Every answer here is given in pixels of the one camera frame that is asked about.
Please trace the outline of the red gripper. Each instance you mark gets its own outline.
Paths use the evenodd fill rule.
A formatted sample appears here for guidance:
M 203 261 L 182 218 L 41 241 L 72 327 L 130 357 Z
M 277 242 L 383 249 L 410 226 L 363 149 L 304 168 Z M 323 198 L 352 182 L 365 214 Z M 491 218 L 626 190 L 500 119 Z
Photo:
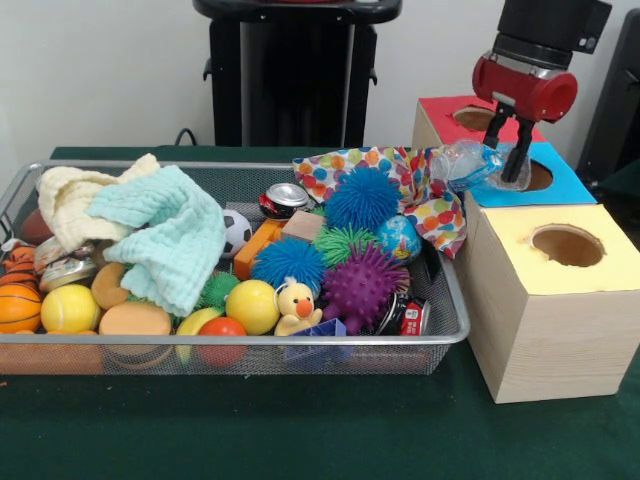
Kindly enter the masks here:
M 562 119 L 573 106 L 578 91 L 578 82 L 570 72 L 492 52 L 486 52 L 476 62 L 472 85 L 479 98 L 498 102 L 485 132 L 485 145 L 496 148 L 506 120 L 514 113 L 517 115 L 518 138 L 504 164 L 502 181 L 518 179 L 532 141 L 533 122 L 555 123 Z

